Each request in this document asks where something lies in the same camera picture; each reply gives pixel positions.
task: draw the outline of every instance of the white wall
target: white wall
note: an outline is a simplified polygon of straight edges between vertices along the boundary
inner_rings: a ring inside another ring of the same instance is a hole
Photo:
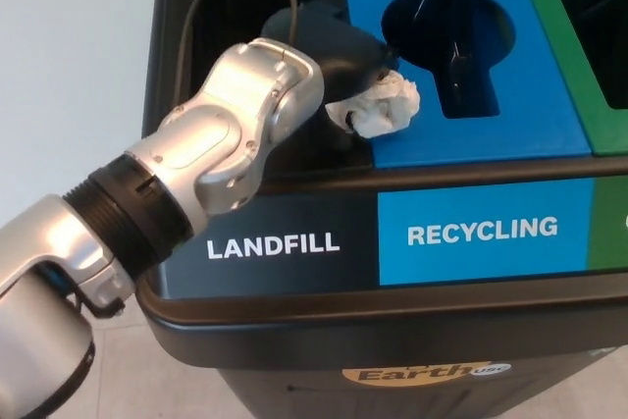
[[[0,225],[140,137],[153,0],[0,0]]]

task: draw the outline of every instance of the green compost panel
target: green compost panel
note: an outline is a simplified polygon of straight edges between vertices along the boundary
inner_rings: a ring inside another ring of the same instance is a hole
[[[589,269],[625,269],[628,266],[628,176],[596,180]]]
[[[628,109],[609,106],[562,0],[533,2],[594,153],[627,154]]]

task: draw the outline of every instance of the blue recycling panel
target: blue recycling panel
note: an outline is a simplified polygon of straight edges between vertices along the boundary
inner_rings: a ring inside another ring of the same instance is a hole
[[[393,0],[347,1],[352,24],[384,39],[382,18]],[[505,15],[476,16],[479,47],[493,47],[496,38],[486,33],[486,21],[504,37],[508,30],[514,33],[509,53],[487,68],[497,111],[475,118],[447,118],[434,75],[403,60],[399,71],[417,84],[421,110],[406,130],[372,140],[377,168],[592,153],[531,0],[492,1]]]
[[[593,179],[380,193],[382,286],[587,270]]]

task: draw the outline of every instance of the black bin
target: black bin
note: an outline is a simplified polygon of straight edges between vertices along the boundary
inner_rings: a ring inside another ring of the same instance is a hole
[[[320,1],[350,19],[346,0]],[[156,0],[144,134],[172,108],[190,2]],[[287,4],[205,0],[184,92]],[[383,171],[368,142],[320,127],[277,150],[257,198],[138,284],[164,349],[219,369],[257,419],[496,417],[628,341],[621,268],[383,284],[378,258],[383,192],[622,179],[628,159]]]

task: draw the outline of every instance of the black cable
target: black cable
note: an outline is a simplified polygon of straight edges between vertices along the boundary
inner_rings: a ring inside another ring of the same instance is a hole
[[[185,22],[183,23],[183,32],[181,36],[181,42],[179,44],[179,55],[177,58],[177,71],[175,74],[175,94],[174,94],[174,104],[181,104],[181,89],[183,86],[183,67],[185,61],[185,51],[187,46],[187,40],[189,37],[189,32],[191,30],[192,22],[194,20],[194,16],[196,14],[196,10],[198,10],[198,6],[202,0],[192,0],[191,5],[189,6],[189,10],[185,16]],[[297,24],[297,9],[298,9],[298,1],[297,0],[289,0],[290,1],[290,9],[291,9],[291,20],[290,20],[290,32],[288,37],[288,44],[292,46],[294,44],[294,39],[296,36],[296,24]]]

